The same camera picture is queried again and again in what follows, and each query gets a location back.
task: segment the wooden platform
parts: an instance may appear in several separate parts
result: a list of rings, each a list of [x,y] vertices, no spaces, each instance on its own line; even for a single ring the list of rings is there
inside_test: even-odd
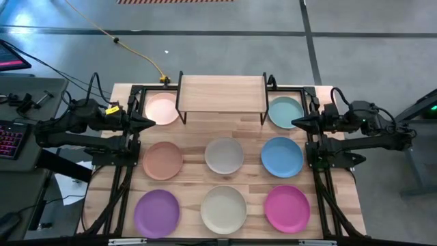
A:
[[[115,84],[111,101],[118,100],[126,105],[132,84]],[[328,103],[329,86],[318,86],[316,92],[321,104]],[[159,93],[150,91],[147,98]],[[277,96],[290,96],[300,101],[300,96],[292,92],[269,92],[269,100]],[[104,137],[114,135],[104,132]],[[233,137],[244,149],[244,165],[232,175],[215,174],[208,169],[203,158],[206,145],[217,137]],[[174,194],[181,206],[178,228],[169,235],[172,238],[223,238],[202,223],[200,203],[206,193],[216,185],[230,185],[239,190],[247,201],[248,217],[243,227],[227,238],[322,238],[322,229],[315,194],[312,171],[304,164],[299,175],[292,178],[277,178],[269,174],[260,159],[261,148],[272,137],[284,136],[293,139],[302,149],[307,141],[304,131],[294,128],[284,130],[276,127],[269,119],[261,126],[259,116],[239,113],[191,113],[189,121],[183,125],[180,119],[168,126],[154,126],[141,133],[141,158],[152,144],[170,141],[179,146],[184,153],[184,166],[174,178],[156,181],[145,175],[142,166],[134,170],[130,187],[123,236],[141,237],[133,223],[134,207],[140,197],[153,189],[165,189]],[[106,206],[113,179],[113,167],[104,167],[92,180],[85,199],[84,221],[87,227],[97,218]],[[354,179],[342,169],[333,169],[333,181],[337,202],[353,225],[365,233],[363,218]],[[307,229],[297,234],[284,234],[273,228],[265,218],[263,203],[271,188],[290,184],[305,193],[311,203],[311,218]],[[325,202],[331,231],[333,231],[330,209]],[[112,229],[117,220],[115,212]]]
[[[264,77],[183,75],[179,110],[264,113],[267,110]]]

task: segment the purple plate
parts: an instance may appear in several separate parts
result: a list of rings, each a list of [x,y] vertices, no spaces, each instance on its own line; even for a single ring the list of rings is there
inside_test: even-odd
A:
[[[179,215],[179,202],[173,194],[161,189],[149,191],[135,207],[135,227],[145,237],[161,238],[176,229]]]

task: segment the rgb keyboard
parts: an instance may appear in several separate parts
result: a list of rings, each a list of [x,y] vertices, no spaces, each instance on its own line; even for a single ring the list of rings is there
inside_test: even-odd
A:
[[[0,158],[17,159],[28,131],[27,124],[0,120]]]

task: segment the gray floor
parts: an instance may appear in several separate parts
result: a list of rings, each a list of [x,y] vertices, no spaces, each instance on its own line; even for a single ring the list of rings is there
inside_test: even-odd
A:
[[[72,2],[105,29],[304,31],[298,0],[176,5],[116,5],[115,1],[106,0]],[[307,0],[307,9],[312,31],[437,32],[434,14],[437,2],[432,0]],[[9,0],[0,15],[0,24],[91,28],[62,0]],[[157,71],[149,63],[115,46],[105,36],[25,32],[26,29],[17,29],[16,33],[0,34],[0,38],[86,82],[97,71],[105,90],[111,91],[114,83],[149,83],[158,79]],[[120,38],[150,56],[172,79],[177,78],[180,70],[186,74],[267,72],[282,84],[314,84],[305,37]],[[349,100],[375,102],[396,115],[437,87],[437,38],[314,38],[313,41],[322,84],[340,87]],[[22,72],[57,77],[48,68],[32,64],[31,70]],[[74,98],[84,97],[73,85],[69,90]],[[368,160],[355,173],[368,235],[437,244],[437,195],[401,199],[399,192],[414,186],[404,155],[385,150],[362,153]],[[55,223],[56,226],[63,227],[61,223]],[[71,227],[53,230],[52,234],[69,233]]]

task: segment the yellow cord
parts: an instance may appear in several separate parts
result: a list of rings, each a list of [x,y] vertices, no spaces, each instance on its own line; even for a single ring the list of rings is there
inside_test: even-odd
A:
[[[103,30],[102,28],[100,28],[99,26],[97,26],[97,24],[95,24],[94,22],[92,22],[90,19],[88,19],[88,17],[86,17],[85,15],[83,15],[82,13],[80,13],[68,0],[66,0],[66,3],[74,10],[76,11],[78,14],[80,14],[89,24],[93,25],[96,29],[101,30],[102,33],[106,34],[107,36],[111,37],[113,40],[116,39],[117,37],[112,36],[111,34],[107,33],[105,30]],[[158,65],[156,65],[156,63],[154,61],[152,61],[149,57],[146,57],[145,55],[141,54],[140,52],[131,49],[129,46],[125,45],[124,43],[122,43],[121,41],[117,41],[117,44],[121,45],[122,47],[124,47],[125,49],[127,49],[128,51],[134,53],[135,55],[139,55],[140,57],[148,60],[158,71],[159,73],[161,73],[161,78],[160,80],[164,80],[166,75],[162,72],[162,70],[158,67]]]

